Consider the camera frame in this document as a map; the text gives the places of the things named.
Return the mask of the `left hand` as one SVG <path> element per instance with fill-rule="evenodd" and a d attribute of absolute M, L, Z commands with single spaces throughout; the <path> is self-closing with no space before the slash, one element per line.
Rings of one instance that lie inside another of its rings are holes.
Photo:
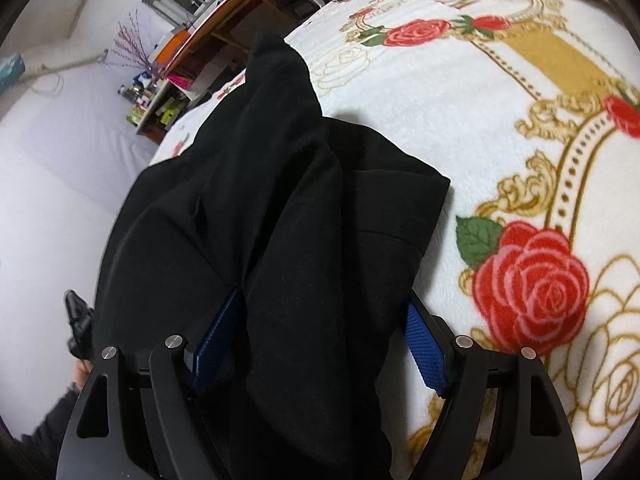
<path fill-rule="evenodd" d="M 90 361 L 77 360 L 74 368 L 74 386 L 82 390 L 89 378 L 93 365 Z"/>

